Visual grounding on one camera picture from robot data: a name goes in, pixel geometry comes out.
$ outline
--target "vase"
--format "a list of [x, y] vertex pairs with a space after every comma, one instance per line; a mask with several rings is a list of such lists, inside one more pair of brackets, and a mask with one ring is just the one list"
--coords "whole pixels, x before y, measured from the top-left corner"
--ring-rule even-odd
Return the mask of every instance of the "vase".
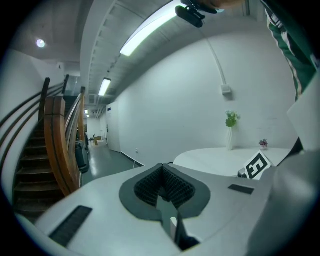
[[232, 150], [234, 148], [234, 129], [227, 127], [226, 131], [226, 149]]

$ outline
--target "ceiling light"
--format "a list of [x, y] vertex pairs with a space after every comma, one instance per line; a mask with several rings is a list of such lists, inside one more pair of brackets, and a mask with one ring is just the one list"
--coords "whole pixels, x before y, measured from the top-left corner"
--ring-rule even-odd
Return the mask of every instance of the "ceiling light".
[[110, 83], [111, 83], [111, 79], [108, 79], [108, 78], [103, 79], [102, 84], [101, 84], [101, 88], [99, 91], [99, 96], [105, 96], [106, 91], [107, 91]]
[[36, 45], [39, 47], [39, 48], [43, 48], [46, 46], [46, 43], [45, 41], [43, 41], [42, 39], [39, 39], [36, 41]]
[[173, 17], [177, 16], [175, 8], [177, 6], [185, 7], [180, 0], [173, 0], [154, 14], [152, 14], [142, 25], [133, 33], [129, 40], [122, 47], [120, 53], [125, 56], [130, 56], [135, 49], [155, 30], [161, 27]]

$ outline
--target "white wall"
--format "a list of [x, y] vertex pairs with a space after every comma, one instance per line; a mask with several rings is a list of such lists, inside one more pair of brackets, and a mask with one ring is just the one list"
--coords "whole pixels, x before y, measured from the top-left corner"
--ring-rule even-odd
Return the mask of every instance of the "white wall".
[[[8, 50], [0, 70], [0, 120], [20, 103], [41, 92], [45, 78], [47, 77], [51, 79], [50, 87], [60, 84], [64, 80], [63, 72], [59, 70], [56, 65], [45, 63], [44, 61], [15, 50]], [[2, 138], [18, 116], [39, 98], [40, 96], [32, 100], [5, 123], [0, 129], [0, 138]], [[36, 107], [37, 106], [31, 109], [27, 116], [32, 113]], [[3, 145], [0, 145], [0, 157], [3, 156], [6, 146], [25, 119], [26, 118], [23, 118], [18, 122]], [[19, 156], [37, 122], [38, 112], [33, 115], [21, 130], [7, 155], [1, 174], [1, 185], [10, 202], [12, 202], [13, 180]]]
[[295, 89], [266, 24], [244, 17], [215, 21], [202, 31], [232, 97], [220, 92], [222, 79], [208, 42], [197, 30], [185, 34], [128, 77], [134, 82], [117, 98], [121, 151], [134, 157], [138, 148], [138, 161], [154, 165], [173, 162], [186, 151], [224, 147], [227, 110], [242, 117], [236, 146], [257, 147], [267, 139], [270, 147], [290, 149], [297, 139], [287, 117]]
[[94, 117], [89, 117], [86, 119], [86, 128], [88, 130], [88, 138], [102, 136], [102, 131], [100, 128], [100, 120]]

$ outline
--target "floor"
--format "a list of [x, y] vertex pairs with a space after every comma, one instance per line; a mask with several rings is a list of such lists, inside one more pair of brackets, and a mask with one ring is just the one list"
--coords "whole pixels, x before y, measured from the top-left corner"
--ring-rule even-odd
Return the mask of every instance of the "floor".
[[90, 169], [82, 174], [82, 186], [105, 176], [131, 170], [134, 166], [121, 153], [110, 150], [105, 141], [99, 142], [98, 146], [93, 141], [89, 142], [89, 152]]
[[[89, 142], [89, 152], [90, 168], [82, 174], [82, 187], [93, 180], [131, 170], [134, 166], [133, 162], [121, 153], [110, 150], [105, 141], [99, 142], [98, 145], [93, 141]], [[161, 211], [163, 229], [170, 236], [170, 218], [177, 217], [178, 212], [172, 202], [166, 202], [160, 196], [156, 208]]]

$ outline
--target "white table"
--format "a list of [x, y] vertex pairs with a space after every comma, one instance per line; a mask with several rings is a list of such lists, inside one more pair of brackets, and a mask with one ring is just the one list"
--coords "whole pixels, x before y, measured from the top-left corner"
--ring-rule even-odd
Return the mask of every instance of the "white table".
[[[230, 151], [225, 147], [197, 149], [182, 153], [173, 163], [203, 173], [235, 176], [244, 168], [245, 162], [259, 150], [259, 147], [235, 148]], [[262, 152], [277, 166], [290, 151], [284, 148], [268, 148]]]

